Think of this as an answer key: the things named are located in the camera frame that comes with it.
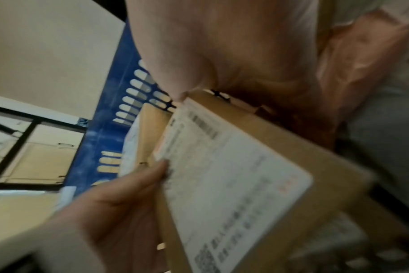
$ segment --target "barcode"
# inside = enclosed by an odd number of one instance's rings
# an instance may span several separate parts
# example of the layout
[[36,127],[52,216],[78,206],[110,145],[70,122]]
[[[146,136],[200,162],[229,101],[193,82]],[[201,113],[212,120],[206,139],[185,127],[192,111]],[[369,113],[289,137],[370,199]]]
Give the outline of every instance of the barcode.
[[194,258],[201,273],[221,273],[215,262],[215,258],[210,253],[208,245],[204,244],[200,253]]
[[218,132],[212,128],[207,122],[202,120],[194,112],[190,112],[188,117],[195,123],[197,126],[202,129],[211,139],[215,139],[218,136]]

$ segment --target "wall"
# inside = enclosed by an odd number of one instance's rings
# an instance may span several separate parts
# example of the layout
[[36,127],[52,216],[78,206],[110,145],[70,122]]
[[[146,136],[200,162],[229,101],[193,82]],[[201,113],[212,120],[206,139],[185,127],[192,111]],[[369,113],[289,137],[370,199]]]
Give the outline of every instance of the wall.
[[0,96],[91,119],[123,27],[92,0],[0,0]]

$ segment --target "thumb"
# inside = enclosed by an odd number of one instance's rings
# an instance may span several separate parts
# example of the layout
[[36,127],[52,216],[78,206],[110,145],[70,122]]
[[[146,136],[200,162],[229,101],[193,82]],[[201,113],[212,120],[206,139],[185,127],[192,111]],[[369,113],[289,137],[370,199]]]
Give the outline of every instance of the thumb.
[[147,187],[160,182],[167,171],[168,161],[163,160],[150,168],[120,177],[93,189],[92,198],[112,204],[133,200],[133,197]]

